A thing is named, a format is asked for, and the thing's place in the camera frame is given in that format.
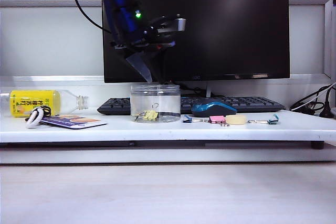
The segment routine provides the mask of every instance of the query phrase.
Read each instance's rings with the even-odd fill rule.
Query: computer mouse
[[[203,98],[197,104],[193,104],[191,112],[198,118],[208,118],[211,115],[235,115],[237,110],[225,102]]]

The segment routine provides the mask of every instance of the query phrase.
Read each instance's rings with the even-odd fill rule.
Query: card
[[[41,119],[41,123],[74,130],[106,124],[98,119],[84,118],[78,115],[45,116]]]

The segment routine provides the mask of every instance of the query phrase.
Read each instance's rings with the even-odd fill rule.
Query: clear plastic container
[[[136,122],[167,123],[181,117],[179,85],[137,84],[131,87],[130,100]]]
[[[88,97],[74,95],[68,90],[12,90],[8,94],[9,109],[14,117],[27,117],[38,106],[49,106],[51,115],[69,114],[88,108]]]

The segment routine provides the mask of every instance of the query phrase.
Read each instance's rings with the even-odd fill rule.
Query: plastic bottle
[[[29,116],[33,108],[42,105],[51,108],[51,115],[88,108],[88,97],[74,95],[68,90],[12,90],[8,99],[11,114],[17,118]]]

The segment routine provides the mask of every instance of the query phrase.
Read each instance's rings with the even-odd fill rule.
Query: yellow bottle label
[[[60,112],[60,93],[57,90],[13,90],[9,95],[9,109],[15,117],[28,117],[38,106],[51,108],[51,115]]]

